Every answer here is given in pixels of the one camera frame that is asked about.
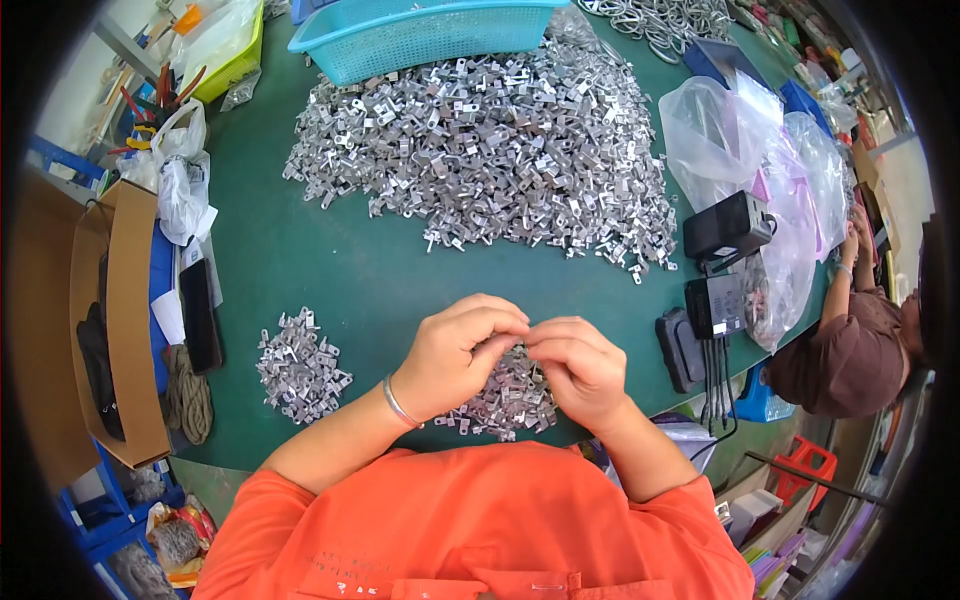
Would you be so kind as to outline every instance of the hand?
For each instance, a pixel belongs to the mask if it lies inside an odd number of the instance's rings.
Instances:
[[[867,224],[867,211],[860,204],[851,209],[850,219],[853,222],[853,228],[856,229],[856,237],[861,252],[868,252],[870,256],[874,254],[874,240],[870,237],[870,226]]]
[[[856,234],[853,221],[847,222],[847,238],[840,243],[840,262],[848,267],[853,266],[856,259],[856,253],[859,249],[859,237]]]
[[[483,389],[503,353],[530,330],[529,323],[512,302],[485,294],[427,317],[390,380],[396,402],[417,422],[460,406]]]
[[[623,391],[627,355],[580,317],[544,321],[525,341],[557,405],[594,435],[614,425],[624,408],[634,408]]]

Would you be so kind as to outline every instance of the black bag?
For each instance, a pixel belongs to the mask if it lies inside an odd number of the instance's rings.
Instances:
[[[104,428],[112,438],[125,442],[113,391],[113,375],[110,372],[110,356],[107,350],[107,325],[100,302],[90,304],[86,321],[77,323],[77,342],[84,355],[90,392],[93,394],[93,402],[100,413],[100,419],[104,422]]]

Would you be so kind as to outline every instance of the orange shirt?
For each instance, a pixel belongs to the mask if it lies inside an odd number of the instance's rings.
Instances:
[[[536,442],[394,450],[319,496],[261,470],[192,597],[750,598],[713,506],[705,477],[634,504],[576,453]]]

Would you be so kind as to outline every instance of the red plastic stool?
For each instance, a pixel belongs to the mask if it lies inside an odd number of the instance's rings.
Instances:
[[[778,454],[777,457],[774,458],[774,462],[782,463],[788,467],[801,470],[815,477],[826,479],[827,481],[833,481],[833,473],[837,470],[837,457],[800,436],[794,436],[793,439],[794,442],[800,443],[800,447],[794,450],[790,456]],[[824,462],[819,467],[814,467],[813,461],[817,457],[822,458]],[[793,498],[799,490],[806,488],[812,483],[802,477],[791,475],[776,467],[771,467],[771,469],[778,475],[777,497],[783,500],[783,506],[790,506],[791,498]],[[813,502],[810,502],[810,508],[807,509],[807,512],[809,513],[817,508],[820,500],[822,500],[826,494],[827,488],[817,490],[813,495]]]

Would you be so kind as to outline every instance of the yellow-green plastic basket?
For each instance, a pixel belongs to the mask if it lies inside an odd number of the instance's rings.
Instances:
[[[194,88],[191,95],[205,104],[213,102],[220,94],[225,93],[231,86],[247,77],[251,71],[260,66],[260,52],[262,50],[263,1],[261,0],[253,21],[253,39],[250,45],[213,73],[207,73],[204,79]]]

